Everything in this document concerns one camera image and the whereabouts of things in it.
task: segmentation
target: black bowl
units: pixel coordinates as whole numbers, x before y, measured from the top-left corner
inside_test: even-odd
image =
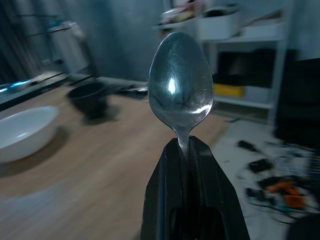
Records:
[[[71,103],[87,119],[97,119],[105,115],[107,109],[107,86],[102,82],[91,82],[76,87],[67,94]]]

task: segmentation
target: yellow box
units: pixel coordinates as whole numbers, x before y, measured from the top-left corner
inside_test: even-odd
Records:
[[[214,93],[230,97],[243,97],[245,95],[244,86],[232,86],[226,84],[214,84]]]

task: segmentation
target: spoon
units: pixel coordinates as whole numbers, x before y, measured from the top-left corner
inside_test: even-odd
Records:
[[[207,59],[191,36],[174,32],[161,42],[150,68],[148,97],[153,113],[175,131],[188,160],[189,133],[214,102]]]

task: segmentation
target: curtain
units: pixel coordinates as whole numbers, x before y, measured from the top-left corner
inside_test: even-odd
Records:
[[[41,63],[23,34],[11,0],[0,0],[0,85],[41,73]]]

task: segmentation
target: wooden table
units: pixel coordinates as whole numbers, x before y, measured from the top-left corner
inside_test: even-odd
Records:
[[[2,119],[32,107],[60,109],[47,146],[0,166],[1,240],[133,240],[140,233],[146,185],[175,134],[147,102],[120,96],[109,98],[106,121],[84,122],[65,98],[69,90],[0,112]],[[192,134],[210,144],[225,127],[211,114]]]

